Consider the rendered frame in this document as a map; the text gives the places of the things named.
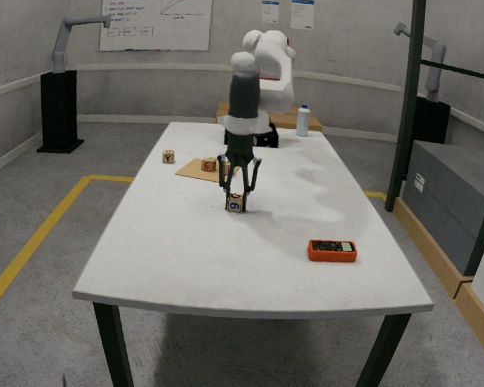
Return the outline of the white bottle with blue cap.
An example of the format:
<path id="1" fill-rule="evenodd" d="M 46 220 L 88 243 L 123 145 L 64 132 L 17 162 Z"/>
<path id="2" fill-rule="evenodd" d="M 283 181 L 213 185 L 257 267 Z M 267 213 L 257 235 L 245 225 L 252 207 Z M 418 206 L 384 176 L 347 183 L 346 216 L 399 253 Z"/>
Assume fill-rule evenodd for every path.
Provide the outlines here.
<path id="1" fill-rule="evenodd" d="M 308 136 L 310 110 L 307 109 L 307 105 L 302 105 L 302 108 L 298 109 L 297 128 L 296 135 L 300 137 Z"/>

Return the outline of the tan square mat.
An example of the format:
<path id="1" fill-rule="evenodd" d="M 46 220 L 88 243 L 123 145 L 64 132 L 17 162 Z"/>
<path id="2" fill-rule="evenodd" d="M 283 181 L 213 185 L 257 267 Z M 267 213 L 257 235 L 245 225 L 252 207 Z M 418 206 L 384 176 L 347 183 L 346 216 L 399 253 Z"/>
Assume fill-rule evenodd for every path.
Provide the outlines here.
<path id="1" fill-rule="evenodd" d="M 181 168 L 179 171 L 177 171 L 175 175 L 219 183 L 218 167 L 219 163 L 217 162 L 216 169 L 212 172 L 201 170 L 201 159 L 195 158 L 183 168 Z M 233 175 L 240 168 L 241 167 L 235 167 Z"/>

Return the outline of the orange digital multimeter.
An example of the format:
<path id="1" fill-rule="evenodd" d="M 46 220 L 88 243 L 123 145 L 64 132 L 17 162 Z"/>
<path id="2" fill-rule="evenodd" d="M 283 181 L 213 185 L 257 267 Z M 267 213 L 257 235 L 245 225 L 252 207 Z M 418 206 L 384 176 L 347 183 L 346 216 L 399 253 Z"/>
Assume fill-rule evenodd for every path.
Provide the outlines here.
<path id="1" fill-rule="evenodd" d="M 308 256 L 311 261 L 355 262 L 357 249 L 352 241 L 312 239 L 308 244 Z"/>

